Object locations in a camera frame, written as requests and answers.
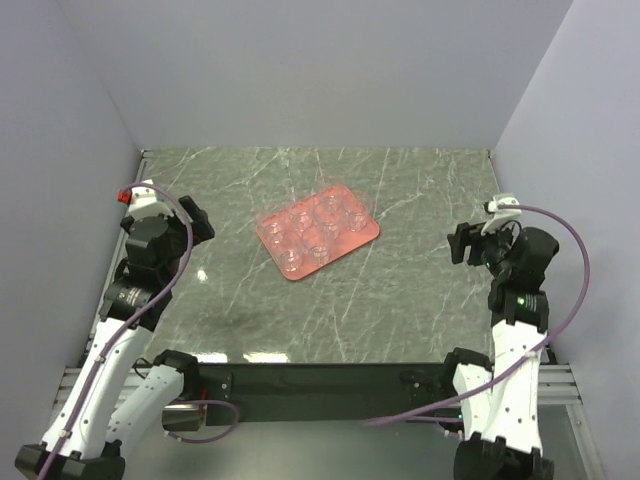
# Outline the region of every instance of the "plastic tray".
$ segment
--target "plastic tray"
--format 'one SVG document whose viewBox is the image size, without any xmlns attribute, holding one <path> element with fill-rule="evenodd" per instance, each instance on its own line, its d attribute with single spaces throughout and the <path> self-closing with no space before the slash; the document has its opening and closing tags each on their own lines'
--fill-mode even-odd
<svg viewBox="0 0 640 480">
<path fill-rule="evenodd" d="M 354 196 L 351 190 L 349 190 L 347 187 L 344 187 L 344 190 L 345 190 L 345 195 Z M 311 203 L 312 205 L 315 205 L 316 203 L 318 203 L 319 195 L 320 194 L 318 193 L 310 195 L 309 197 L 303 199 L 302 202 L 308 202 L 308 203 Z M 280 221 L 283 223 L 284 228 L 286 230 L 292 229 L 291 221 L 287 213 L 287 208 L 283 208 L 278 212 L 274 212 L 274 213 L 278 215 Z M 269 251 L 269 254 L 271 254 L 272 258 L 274 258 L 274 263 L 278 266 L 282 275 L 288 280 L 300 280 L 306 277 L 307 275 L 310 275 L 311 273 L 315 272 L 316 270 L 319 270 L 322 267 L 328 265 L 329 263 L 335 262 L 337 259 L 339 259 L 340 257 L 343 257 L 347 253 L 355 250 L 356 248 L 359 248 L 369 243 L 370 241 L 374 240 L 378 235 L 380 235 L 380 227 L 371 216 L 369 216 L 369 219 L 367 220 L 367 225 L 359 232 L 352 232 L 346 227 L 346 225 L 342 226 L 340 228 L 340 235 L 338 236 L 338 238 L 334 240 L 333 247 L 331 248 L 331 256 L 329 257 L 329 261 L 326 264 L 314 265 L 313 263 L 308 261 L 305 255 L 305 259 L 302 265 L 294 271 L 286 271 L 280 268 L 278 263 L 275 261 L 273 252 L 269 248 L 269 242 L 267 241 L 267 238 L 265 234 L 262 232 L 262 229 L 260 228 L 259 225 L 256 226 L 256 233 L 260 237 L 260 240 L 262 240 L 262 243 L 264 244 L 264 246 Z"/>
</svg>

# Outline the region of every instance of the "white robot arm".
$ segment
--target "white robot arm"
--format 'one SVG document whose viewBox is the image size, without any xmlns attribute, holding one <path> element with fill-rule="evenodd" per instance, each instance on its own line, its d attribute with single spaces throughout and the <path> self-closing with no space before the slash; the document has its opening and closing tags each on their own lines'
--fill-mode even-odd
<svg viewBox="0 0 640 480">
<path fill-rule="evenodd" d="M 121 478 L 124 458 L 164 407 L 178 398 L 200 396 L 197 359 L 167 350 L 156 357 L 144 382 L 115 410 L 130 368 L 143 354 L 171 294 L 126 329 L 106 355 L 103 352 L 133 313 L 172 281 L 187 244 L 185 225 L 153 188 L 135 187 L 128 194 L 121 192 L 119 199 L 128 204 L 128 215 L 121 222 L 129 234 L 127 257 L 105 292 L 87 361 L 65 406 L 41 442 L 24 445 L 16 458 L 16 467 L 27 478 L 43 478 L 39 472 L 49 455 L 54 457 L 47 479 Z M 213 238 L 206 213 L 190 197 L 179 202 L 192 219 L 193 244 Z M 87 382 L 95 365 L 99 367 L 93 381 Z M 69 426 L 71 411 L 79 401 L 80 413 Z M 56 451 L 54 446 L 61 438 L 64 442 Z"/>
<path fill-rule="evenodd" d="M 485 205 L 490 220 L 460 224 L 448 237 L 453 263 L 462 262 L 470 246 L 467 263 L 486 266 L 494 277 L 488 303 L 495 361 L 455 349 L 445 360 L 445 383 L 463 394 L 504 373 L 523 355 L 527 360 L 493 389 L 462 400 L 464 441 L 454 478 L 552 480 L 553 462 L 542 457 L 538 432 L 540 352 L 532 349 L 547 336 L 549 309 L 540 286 L 558 243 L 543 230 L 522 228 L 517 222 L 521 210 L 500 210 L 499 205 L 519 203 L 511 194 L 497 195 Z M 519 226 L 517 235 L 511 224 Z"/>
</svg>

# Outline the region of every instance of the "red connector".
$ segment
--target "red connector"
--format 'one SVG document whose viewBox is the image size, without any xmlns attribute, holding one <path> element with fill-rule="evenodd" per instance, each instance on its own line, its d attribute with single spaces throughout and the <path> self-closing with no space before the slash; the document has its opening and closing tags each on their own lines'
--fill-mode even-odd
<svg viewBox="0 0 640 480">
<path fill-rule="evenodd" d="M 129 205 L 129 202 L 131 202 L 131 190 L 127 190 L 126 192 L 124 190 L 120 190 L 118 192 L 118 201 L 120 203 L 124 203 L 125 205 Z"/>
</svg>

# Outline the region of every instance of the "white vein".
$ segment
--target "white vein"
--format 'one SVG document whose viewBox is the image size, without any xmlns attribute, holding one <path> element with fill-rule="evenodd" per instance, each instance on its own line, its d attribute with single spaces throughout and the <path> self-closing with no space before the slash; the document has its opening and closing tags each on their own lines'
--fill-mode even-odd
<svg viewBox="0 0 640 480">
<path fill-rule="evenodd" d="M 256 178 L 260 172 L 262 172 L 265 168 L 267 168 L 269 165 L 271 165 L 274 162 L 274 160 L 276 160 L 281 155 L 280 150 L 281 149 L 278 149 L 276 151 L 275 155 L 273 157 L 271 157 L 271 159 L 267 163 L 265 163 L 263 166 L 261 166 L 258 170 L 253 172 L 253 174 L 250 177 L 247 177 L 244 180 L 241 180 L 240 182 L 236 182 L 236 183 L 247 185 L 251 180 Z"/>
<path fill-rule="evenodd" d="M 376 210 L 378 208 L 378 198 L 380 197 L 380 189 L 382 188 L 382 182 L 384 181 L 384 171 L 387 169 L 387 161 L 389 160 L 389 151 L 391 149 L 387 148 L 387 153 L 384 156 L 384 163 L 382 164 L 382 172 L 380 173 L 380 181 L 378 182 L 378 190 L 376 191 L 376 197 L 373 204 L 373 216 L 375 217 Z M 367 262 L 369 261 L 369 257 L 371 256 L 371 251 L 373 249 L 374 242 L 369 244 L 369 250 L 367 251 L 367 256 L 364 259 L 364 263 L 362 264 L 362 268 L 360 268 L 360 272 L 358 273 L 358 278 L 356 278 L 356 283 L 353 286 L 353 290 L 351 291 L 351 297 L 349 297 L 349 302 L 347 303 L 346 308 L 344 309 L 344 313 L 340 318 L 340 324 L 344 322 L 344 319 L 347 318 L 347 314 L 351 309 L 351 304 L 353 303 L 353 298 L 358 290 L 358 285 L 360 285 L 360 278 L 362 277 L 362 273 L 364 269 L 367 267 Z"/>
<path fill-rule="evenodd" d="M 391 335 L 389 335 L 389 342 L 387 343 L 387 348 L 384 350 L 384 355 L 382 356 L 382 361 L 385 362 L 387 357 L 389 356 L 389 350 L 391 350 L 391 344 L 393 343 L 393 337 L 396 334 L 396 329 L 398 328 L 398 324 L 396 323 L 393 326 L 393 330 L 391 330 Z"/>
<path fill-rule="evenodd" d="M 467 296 L 465 297 L 465 299 L 462 301 L 462 303 L 460 304 L 460 308 L 464 308 L 464 306 L 467 304 L 467 302 L 469 301 L 469 299 L 475 295 L 476 293 L 482 291 L 483 287 L 482 285 L 478 285 L 477 283 L 473 285 L 473 288 L 469 291 L 469 293 L 467 294 Z"/>
<path fill-rule="evenodd" d="M 264 269 L 264 267 L 270 263 L 271 263 L 271 257 L 267 257 L 267 259 L 264 262 L 262 262 L 260 265 L 258 265 L 253 269 L 253 278 L 251 279 L 251 283 L 247 287 L 247 291 L 251 291 L 251 289 L 253 288 L 253 284 L 256 283 L 256 279 L 258 278 L 258 273 L 260 273 Z"/>
<path fill-rule="evenodd" d="M 340 152 L 340 157 L 338 158 L 338 160 L 340 160 L 340 158 L 342 158 L 342 152 L 344 152 L 344 148 L 342 149 L 342 151 Z M 316 148 L 316 160 L 318 161 L 318 170 L 320 170 L 320 178 L 322 178 L 322 181 L 324 182 L 324 172 L 322 171 L 322 165 L 320 164 L 320 152 L 318 152 L 318 149 Z"/>
<path fill-rule="evenodd" d="M 180 160 L 178 162 L 178 165 L 180 165 L 181 163 L 184 163 L 184 165 L 182 166 L 182 168 L 180 169 L 180 171 L 178 172 L 178 175 L 176 175 L 176 178 L 173 179 L 173 182 L 171 182 L 171 184 L 167 187 L 167 190 L 171 190 L 171 187 L 173 187 L 173 185 L 178 181 L 178 179 L 182 176 L 182 173 L 185 171 L 185 169 L 187 168 L 187 165 L 189 165 L 189 162 L 191 160 L 193 160 L 194 158 L 196 158 L 198 155 L 200 155 L 202 152 L 208 152 L 209 150 L 211 150 L 213 147 L 205 147 L 202 150 L 198 150 L 197 152 L 193 153 L 192 155 L 189 155 L 187 157 L 187 154 L 189 153 L 189 149 L 187 148 L 187 151 L 184 152 L 184 156 L 182 157 L 182 160 Z"/>
<path fill-rule="evenodd" d="M 240 292 L 240 288 L 242 287 L 242 284 L 253 274 L 253 266 L 256 263 L 256 258 L 258 258 L 258 254 L 260 253 L 261 249 L 262 249 L 262 244 L 259 243 L 258 244 L 258 248 L 256 249 L 256 252 L 253 254 L 253 257 L 251 258 L 251 265 L 249 265 L 249 271 L 242 278 L 242 280 L 240 280 L 240 283 L 238 283 L 238 286 L 236 287 L 236 291 L 233 294 L 233 298 L 231 299 L 231 302 L 229 303 L 229 306 L 227 307 L 227 309 L 224 312 L 224 316 L 225 317 L 227 315 L 229 315 L 229 312 L 231 311 L 231 308 L 233 307 L 233 304 L 236 302 L 236 298 L 238 297 L 238 293 Z"/>
<path fill-rule="evenodd" d="M 389 213 L 394 208 L 398 208 L 398 207 L 401 207 L 401 206 L 406 205 L 408 203 L 415 202 L 418 198 L 422 197 L 423 195 L 424 195 L 424 193 L 417 192 L 415 195 L 411 195 L 409 198 L 405 198 L 404 200 L 399 200 L 396 203 L 394 203 L 393 205 L 389 205 L 387 208 L 385 208 L 382 211 L 382 213 L 378 217 L 376 217 L 376 220 L 378 220 L 378 221 L 382 220 L 384 217 L 387 216 L 387 213 Z"/>
<path fill-rule="evenodd" d="M 433 317 L 433 323 L 431 324 L 431 331 L 432 332 L 436 329 L 436 325 L 438 325 L 438 321 L 440 320 L 440 317 L 442 317 L 442 314 L 444 313 L 444 309 L 447 306 L 447 300 L 449 300 L 449 296 L 450 295 L 451 295 L 451 290 L 449 290 L 447 293 L 445 293 L 444 297 L 442 298 L 442 308 L 436 314 L 436 316 Z"/>
<path fill-rule="evenodd" d="M 293 186 L 293 178 L 291 177 L 291 168 L 290 168 L 290 160 L 288 158 L 283 159 L 285 169 L 287 170 L 287 176 L 289 177 L 289 183 L 291 184 L 291 200 L 296 200 L 295 188 Z"/>
<path fill-rule="evenodd" d="M 384 315 L 379 315 L 375 322 L 370 323 L 369 325 L 367 325 L 367 326 L 362 330 L 362 332 L 360 333 L 360 335 L 358 335 L 358 338 L 356 338 L 356 339 L 354 340 L 354 342 L 353 342 L 353 343 L 358 344 L 358 343 L 360 343 L 360 340 L 362 340 L 362 339 L 365 337 L 365 335 L 367 335 L 368 333 L 372 333 L 372 334 L 373 334 L 373 333 L 375 333 L 375 332 L 374 332 L 374 329 L 375 329 L 375 328 L 380 324 L 380 322 L 382 322 L 382 320 L 384 320 L 384 319 L 385 319 Z"/>
<path fill-rule="evenodd" d="M 311 285 L 311 288 L 313 289 L 315 285 L 315 280 L 314 283 Z M 307 315 L 306 320 L 304 321 L 304 324 L 302 325 L 302 329 L 300 330 L 300 334 L 304 334 L 304 331 L 307 329 L 307 325 L 309 324 L 309 320 L 311 320 L 311 317 L 313 317 L 313 314 L 316 311 L 316 307 L 318 306 L 318 303 L 320 303 L 320 301 L 322 300 L 322 296 L 324 294 L 324 289 L 327 286 L 327 284 L 325 283 L 322 286 L 322 289 L 320 290 L 320 292 L 318 293 L 318 296 L 316 297 L 316 301 L 313 304 L 313 307 L 311 307 L 311 311 L 309 312 L 309 315 Z"/>
<path fill-rule="evenodd" d="M 236 234 L 240 233 L 242 230 L 244 230 L 245 228 L 247 228 L 249 225 L 251 225 L 254 222 L 255 221 L 253 219 L 249 220 L 248 222 L 245 222 L 240 228 L 238 228 L 236 230 Z"/>
<path fill-rule="evenodd" d="M 347 360 L 347 355 L 344 351 L 344 345 L 342 344 L 342 339 L 340 338 L 340 334 L 338 333 L 338 319 L 336 317 L 336 309 L 334 306 L 331 307 L 331 313 L 333 314 L 333 330 L 336 332 L 336 342 L 338 343 L 338 349 L 340 350 L 340 355 L 342 356 L 342 361 Z"/>
</svg>

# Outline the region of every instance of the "white wall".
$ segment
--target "white wall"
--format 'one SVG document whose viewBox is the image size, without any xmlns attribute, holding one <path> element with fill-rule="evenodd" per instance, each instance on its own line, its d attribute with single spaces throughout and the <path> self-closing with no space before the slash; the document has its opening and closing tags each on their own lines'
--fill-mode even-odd
<svg viewBox="0 0 640 480">
<path fill-rule="evenodd" d="M 60 7 L 0 3 L 0 477 L 93 321 L 139 153 Z"/>
<path fill-rule="evenodd" d="M 571 0 L 59 0 L 134 138 L 495 147 Z"/>
<path fill-rule="evenodd" d="M 566 216 L 589 247 L 591 291 L 559 347 L 615 480 L 640 469 L 639 32 L 637 0 L 575 0 L 495 160 L 503 189 Z M 547 285 L 556 321 L 580 277 L 577 249 L 561 238 Z"/>
</svg>

